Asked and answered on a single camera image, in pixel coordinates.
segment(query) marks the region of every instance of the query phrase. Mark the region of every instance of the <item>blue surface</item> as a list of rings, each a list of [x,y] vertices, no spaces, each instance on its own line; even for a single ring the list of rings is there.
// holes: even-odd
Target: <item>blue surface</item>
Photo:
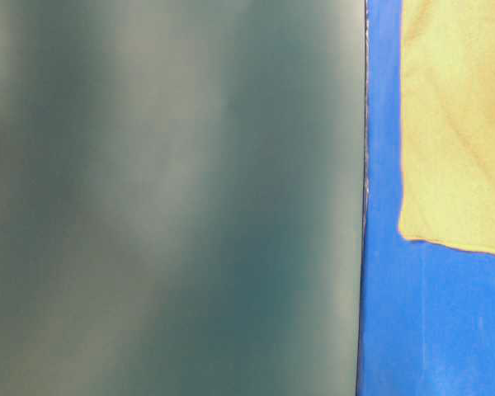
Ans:
[[[401,0],[369,0],[370,200],[359,394],[495,396],[495,256],[397,232]]]

